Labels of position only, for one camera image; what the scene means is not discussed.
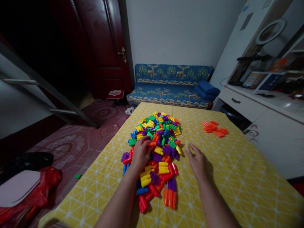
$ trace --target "yellow tablecloth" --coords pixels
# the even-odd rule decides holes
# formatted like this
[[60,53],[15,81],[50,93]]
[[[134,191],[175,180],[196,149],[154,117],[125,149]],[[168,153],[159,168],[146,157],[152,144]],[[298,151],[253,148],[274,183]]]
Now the yellow tablecloth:
[[[122,178],[123,152],[142,117],[165,112],[182,124],[177,138],[192,142],[213,165],[214,180],[243,227],[294,227],[303,219],[304,199],[265,160],[255,146],[225,114],[202,109],[141,103],[81,177],[62,203],[39,222],[44,227],[58,221],[69,227],[93,227]],[[203,131],[202,122],[215,120],[227,128],[223,138]],[[154,198],[152,210],[139,214],[133,207],[132,227],[206,227],[199,190],[187,157],[176,162],[178,206],[173,211]]]

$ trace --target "sofa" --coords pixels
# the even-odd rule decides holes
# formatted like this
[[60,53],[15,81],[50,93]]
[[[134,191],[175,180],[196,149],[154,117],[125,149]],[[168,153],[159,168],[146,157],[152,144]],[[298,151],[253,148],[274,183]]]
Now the sofa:
[[130,106],[141,102],[207,109],[210,100],[203,99],[194,87],[208,83],[211,66],[136,64],[135,88],[127,95]]

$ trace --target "small stool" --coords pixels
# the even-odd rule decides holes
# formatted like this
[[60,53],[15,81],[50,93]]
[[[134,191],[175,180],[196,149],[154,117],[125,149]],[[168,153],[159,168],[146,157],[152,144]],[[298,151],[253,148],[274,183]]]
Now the small stool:
[[118,105],[123,105],[125,107],[127,102],[124,101],[124,99],[119,101],[121,98],[124,98],[124,90],[112,90],[109,92],[106,100],[114,100],[113,108]]

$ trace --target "trash bin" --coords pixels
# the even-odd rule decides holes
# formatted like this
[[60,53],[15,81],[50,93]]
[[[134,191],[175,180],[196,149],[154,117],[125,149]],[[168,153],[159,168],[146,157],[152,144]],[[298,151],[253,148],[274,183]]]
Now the trash bin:
[[228,119],[234,123],[241,131],[245,131],[251,124],[244,116],[242,116],[238,111],[234,110],[227,104],[222,105],[220,108],[222,113],[225,113]]

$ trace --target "plastic bag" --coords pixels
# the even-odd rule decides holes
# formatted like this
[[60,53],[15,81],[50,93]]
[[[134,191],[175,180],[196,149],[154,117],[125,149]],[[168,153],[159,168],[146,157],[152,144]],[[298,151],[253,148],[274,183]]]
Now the plastic bag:
[[40,172],[40,182],[32,192],[14,207],[0,207],[0,227],[16,227],[30,221],[40,208],[48,203],[50,191],[61,181],[61,173],[53,166],[45,167]]

